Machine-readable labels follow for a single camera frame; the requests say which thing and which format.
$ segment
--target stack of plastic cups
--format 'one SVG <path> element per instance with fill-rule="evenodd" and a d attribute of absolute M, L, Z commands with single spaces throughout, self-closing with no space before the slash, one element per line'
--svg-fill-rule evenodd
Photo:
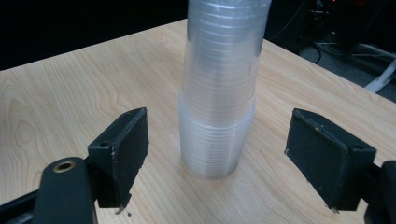
<path fill-rule="evenodd" d="M 178 96 L 182 160 L 207 178 L 237 165 L 255 111 L 270 0 L 190 0 Z"/>

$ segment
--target gray carpet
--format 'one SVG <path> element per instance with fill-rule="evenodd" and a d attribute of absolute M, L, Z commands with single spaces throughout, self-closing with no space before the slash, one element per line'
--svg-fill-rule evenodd
<path fill-rule="evenodd" d="M 337 51 L 337 48 L 332 45 L 317 46 L 319 48 L 308 46 L 300 50 L 300 56 L 315 63 L 319 57 L 318 50 L 320 50 L 321 59 L 318 62 L 319 66 L 362 87 L 380 76 L 391 63 L 390 59 L 379 59 L 373 56 L 351 56 L 346 59 L 341 55 L 341 52 Z M 396 103 L 396 78 L 377 94 Z"/>

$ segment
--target wood grain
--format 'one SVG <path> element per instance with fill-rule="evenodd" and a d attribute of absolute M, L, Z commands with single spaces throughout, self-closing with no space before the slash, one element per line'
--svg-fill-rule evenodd
<path fill-rule="evenodd" d="M 121 113 L 148 108 L 149 154 L 125 212 L 100 223 L 362 223 L 335 214 L 284 155 L 291 110 L 317 112 L 396 158 L 396 105 L 269 42 L 258 106 L 235 171 L 191 174 L 180 159 L 177 92 L 186 21 L 0 72 L 0 203 L 38 188 L 41 171 L 86 146 Z"/>

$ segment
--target wooden table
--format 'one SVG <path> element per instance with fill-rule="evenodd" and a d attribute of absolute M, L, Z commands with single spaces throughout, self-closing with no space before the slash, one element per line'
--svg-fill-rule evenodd
<path fill-rule="evenodd" d="M 362 223 L 364 202 L 335 214 L 284 155 L 291 110 L 357 135 L 381 165 L 396 159 L 396 105 L 265 41 L 240 162 L 228 177 L 205 180 L 180 158 L 185 41 L 178 21 L 0 72 L 0 203 L 37 189 L 51 162 L 85 158 L 115 118 L 146 106 L 149 153 L 132 200 L 119 215 L 98 209 L 100 223 Z"/>

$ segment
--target light wood tabletop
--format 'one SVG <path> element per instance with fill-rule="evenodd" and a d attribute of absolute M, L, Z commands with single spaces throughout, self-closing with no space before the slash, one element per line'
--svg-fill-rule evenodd
<path fill-rule="evenodd" d="M 180 158 L 177 93 L 186 21 L 0 72 L 0 204 L 38 188 L 42 170 L 125 111 L 148 108 L 149 150 L 125 211 L 99 223 L 363 223 L 335 214 L 284 154 L 291 111 L 310 110 L 396 159 L 396 104 L 264 41 L 257 109 L 236 169 L 192 174 Z"/>

